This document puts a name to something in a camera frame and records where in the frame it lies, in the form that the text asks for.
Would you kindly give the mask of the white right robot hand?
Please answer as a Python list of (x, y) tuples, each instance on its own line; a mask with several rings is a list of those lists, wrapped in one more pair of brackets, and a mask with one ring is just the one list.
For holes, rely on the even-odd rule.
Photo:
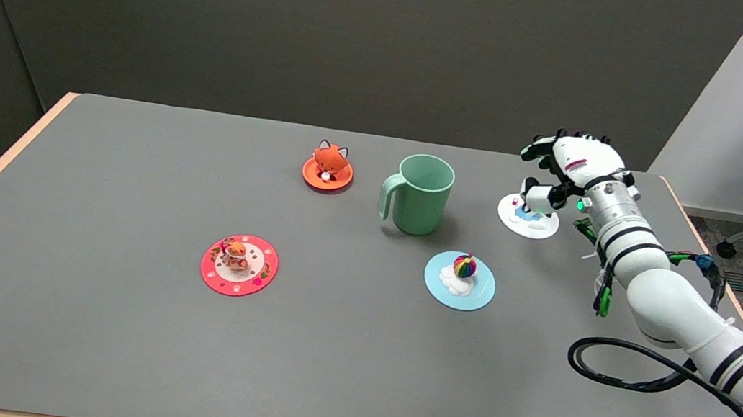
[(633, 174), (608, 136), (599, 138), (579, 131), (568, 135), (560, 129), (548, 137), (535, 135), (519, 156), (525, 162), (537, 162), (540, 169), (559, 180), (554, 185), (526, 177), (520, 190), (522, 209), (526, 211), (551, 215), (564, 207), (570, 197), (582, 197), (594, 185), (609, 180), (621, 181), (632, 194), (639, 193)]

